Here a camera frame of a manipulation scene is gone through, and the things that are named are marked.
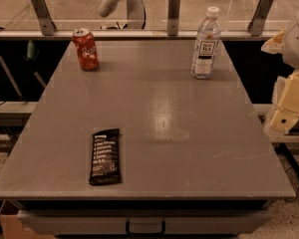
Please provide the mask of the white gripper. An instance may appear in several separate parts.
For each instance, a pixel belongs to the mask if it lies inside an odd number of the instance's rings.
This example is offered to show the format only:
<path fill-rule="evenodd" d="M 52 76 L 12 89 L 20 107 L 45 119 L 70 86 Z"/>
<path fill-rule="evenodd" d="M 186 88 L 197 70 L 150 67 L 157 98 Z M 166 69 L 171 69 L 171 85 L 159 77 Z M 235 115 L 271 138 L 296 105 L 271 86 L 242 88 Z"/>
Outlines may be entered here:
<path fill-rule="evenodd" d="M 277 78 L 264 123 L 266 134 L 287 134 L 299 121 L 299 12 L 287 29 L 283 28 L 262 45 L 261 51 L 272 55 L 282 53 L 285 64 L 298 68 L 287 78 Z"/>

